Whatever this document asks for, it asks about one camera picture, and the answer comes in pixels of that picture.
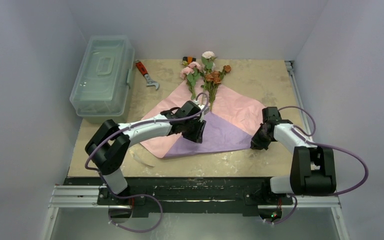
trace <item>pink cloth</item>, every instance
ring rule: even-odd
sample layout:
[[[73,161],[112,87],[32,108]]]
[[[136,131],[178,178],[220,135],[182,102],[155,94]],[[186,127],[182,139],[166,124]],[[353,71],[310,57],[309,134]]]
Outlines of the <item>pink cloth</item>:
[[[203,84],[204,81],[202,79],[196,82],[196,94],[202,92],[203,89],[200,86]],[[183,81],[166,99],[158,103],[142,119],[152,118],[153,116],[158,115],[161,111],[173,107],[181,107],[190,99],[191,93],[188,90],[186,82]],[[265,106],[261,102],[243,96],[224,85],[220,85],[212,107],[212,113],[230,122],[249,135],[254,135],[262,122],[263,108],[265,108]],[[143,141],[141,144],[157,158],[163,158],[181,137],[181,134],[155,137]]]

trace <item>bouquet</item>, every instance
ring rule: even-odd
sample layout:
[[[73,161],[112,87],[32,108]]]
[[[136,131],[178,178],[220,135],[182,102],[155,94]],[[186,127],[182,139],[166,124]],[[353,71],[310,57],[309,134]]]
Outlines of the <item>bouquet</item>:
[[[202,76],[202,74],[203,67],[196,61],[191,62],[180,71],[180,78],[186,80],[189,91],[192,93],[192,96],[190,97],[192,100],[197,97],[197,94],[195,93],[195,85],[197,84],[197,80]]]
[[[216,64],[214,64],[214,60],[217,57],[214,52],[206,51],[202,54],[201,61],[204,65],[204,71],[201,71],[201,76],[204,79],[204,85],[202,86],[204,91],[208,91],[209,96],[209,110],[213,110],[213,103],[216,100],[217,89],[219,85],[222,83],[223,78],[226,74],[230,73],[232,68],[229,65],[223,66],[223,70],[214,71],[216,68]]]

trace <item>white wall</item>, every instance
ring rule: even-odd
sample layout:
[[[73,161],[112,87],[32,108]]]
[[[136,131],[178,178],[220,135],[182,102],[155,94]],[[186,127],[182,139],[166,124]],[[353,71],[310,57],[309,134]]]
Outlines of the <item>white wall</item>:
[[[0,0],[0,240],[37,240],[80,119],[69,102],[86,42],[60,0]]]
[[[86,39],[126,34],[138,58],[214,51],[225,59],[294,59],[327,0],[68,0]]]
[[[368,164],[363,187],[340,197],[352,239],[384,239],[384,1],[330,0],[295,62],[316,140],[350,149]],[[363,176],[336,154],[339,189]]]

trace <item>wrapping paper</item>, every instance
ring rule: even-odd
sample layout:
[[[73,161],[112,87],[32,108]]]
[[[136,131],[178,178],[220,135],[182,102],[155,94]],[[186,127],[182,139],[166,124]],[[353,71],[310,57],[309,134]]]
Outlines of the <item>wrapping paper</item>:
[[[195,92],[202,92],[204,82],[198,81]],[[183,81],[166,99],[158,103],[142,119],[152,118],[161,111],[181,107],[190,100],[191,93]],[[181,134],[155,137],[141,144],[157,158],[173,158],[195,154],[232,152],[250,148],[251,138],[262,122],[259,101],[241,95],[220,85],[213,103],[212,112],[205,115],[202,143],[184,139]]]

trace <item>purple cloth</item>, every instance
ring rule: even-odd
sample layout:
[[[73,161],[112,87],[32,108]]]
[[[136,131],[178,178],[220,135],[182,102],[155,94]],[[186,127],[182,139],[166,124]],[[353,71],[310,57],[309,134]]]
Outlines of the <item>purple cloth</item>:
[[[202,143],[180,137],[164,157],[231,152],[250,148],[253,136],[212,112],[207,113],[204,119],[206,125],[202,134]]]

